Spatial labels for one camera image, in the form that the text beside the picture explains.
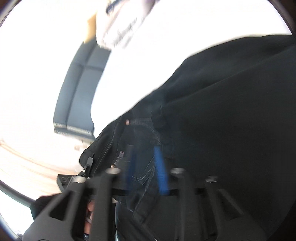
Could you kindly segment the person's left hand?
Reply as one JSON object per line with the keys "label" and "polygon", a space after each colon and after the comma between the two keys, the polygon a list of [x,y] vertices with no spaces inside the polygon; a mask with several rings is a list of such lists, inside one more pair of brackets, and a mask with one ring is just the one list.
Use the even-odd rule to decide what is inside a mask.
{"label": "person's left hand", "polygon": [[86,235],[90,234],[92,219],[93,219],[93,211],[94,211],[94,200],[88,202],[86,207],[86,218],[84,223],[84,233]]}

